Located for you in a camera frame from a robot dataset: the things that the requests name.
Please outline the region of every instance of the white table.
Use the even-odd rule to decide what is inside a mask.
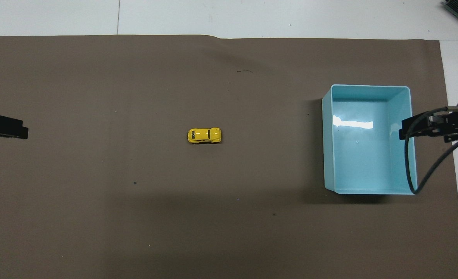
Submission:
[[[438,0],[0,0],[0,36],[111,34],[440,40],[458,102],[458,19]]]

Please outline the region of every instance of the light blue plastic bin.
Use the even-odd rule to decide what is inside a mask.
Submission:
[[[406,86],[334,84],[322,99],[325,187],[339,194],[411,195],[401,120],[411,115]],[[410,171],[417,184],[415,146]]]

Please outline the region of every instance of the black clamp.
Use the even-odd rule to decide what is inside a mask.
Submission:
[[[22,123],[22,120],[0,115],[0,136],[26,140],[29,134],[29,128],[23,127]]]
[[[450,111],[452,113],[425,116],[424,119],[415,125],[413,133],[410,136],[443,136],[445,143],[457,141],[458,104],[455,107],[446,107],[445,111]],[[423,114],[425,113],[420,113],[401,121],[401,129],[399,129],[400,140],[404,140],[406,138],[406,133],[408,132],[410,125]]]

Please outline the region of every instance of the toy car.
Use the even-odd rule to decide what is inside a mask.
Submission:
[[[190,129],[188,132],[188,141],[190,143],[220,143],[222,141],[222,132],[217,127],[211,129]]]

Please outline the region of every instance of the brown surface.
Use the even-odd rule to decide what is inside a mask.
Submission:
[[[29,127],[0,138],[0,278],[458,278],[452,157],[418,196],[324,188],[334,83],[447,102],[437,41],[0,37]],[[419,177],[447,147],[417,142]]]

